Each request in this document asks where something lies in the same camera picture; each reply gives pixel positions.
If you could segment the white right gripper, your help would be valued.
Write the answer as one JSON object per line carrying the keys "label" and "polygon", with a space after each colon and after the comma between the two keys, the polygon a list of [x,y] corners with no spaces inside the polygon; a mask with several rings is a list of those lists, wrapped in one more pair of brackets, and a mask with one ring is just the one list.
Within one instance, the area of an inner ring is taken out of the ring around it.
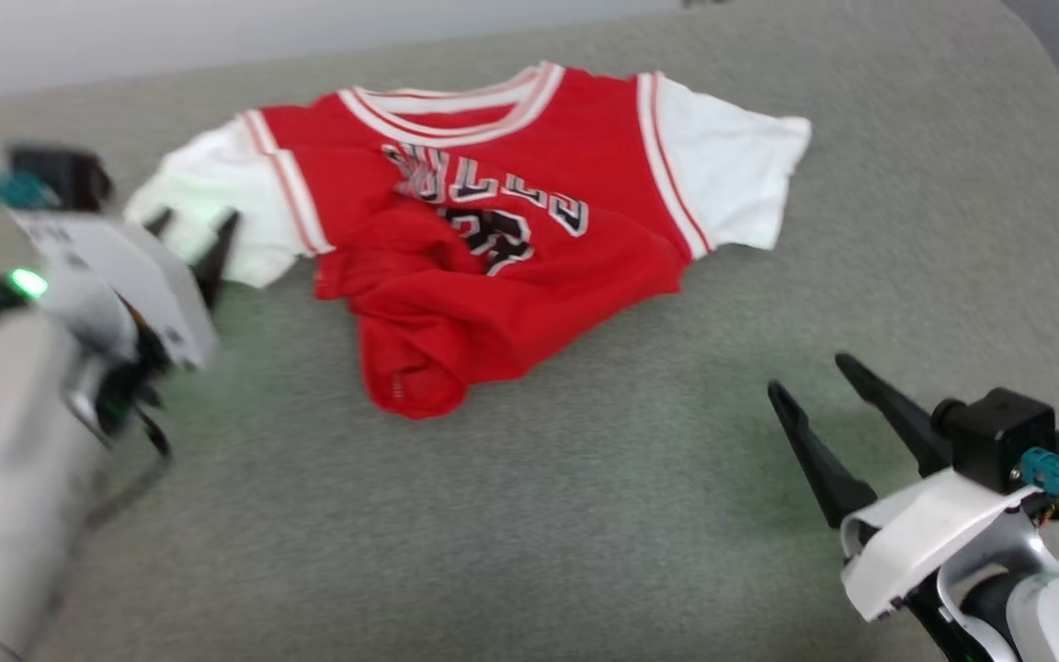
{"label": "white right gripper", "polygon": [[1041,490],[1023,486],[1004,495],[955,473],[952,445],[933,430],[928,412],[856,356],[840,352],[834,362],[861,401],[887,421],[925,478],[878,499],[869,483],[852,476],[815,435],[790,391],[778,380],[769,382],[770,406],[791,452],[828,527],[840,533],[848,560],[842,587],[860,616],[873,622],[896,611],[895,600],[903,600],[997,517]]}

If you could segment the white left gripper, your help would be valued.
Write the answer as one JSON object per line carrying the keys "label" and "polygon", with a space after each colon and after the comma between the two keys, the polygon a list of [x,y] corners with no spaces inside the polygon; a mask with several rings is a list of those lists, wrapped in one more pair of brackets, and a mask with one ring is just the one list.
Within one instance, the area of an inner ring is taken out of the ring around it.
{"label": "white left gripper", "polygon": [[205,368],[218,347],[209,310],[241,214],[226,214],[202,256],[189,264],[163,237],[174,219],[162,209],[144,227],[96,214],[12,211],[41,260],[47,282],[38,297],[80,343],[114,360],[136,360],[139,332],[152,332],[170,364]]}

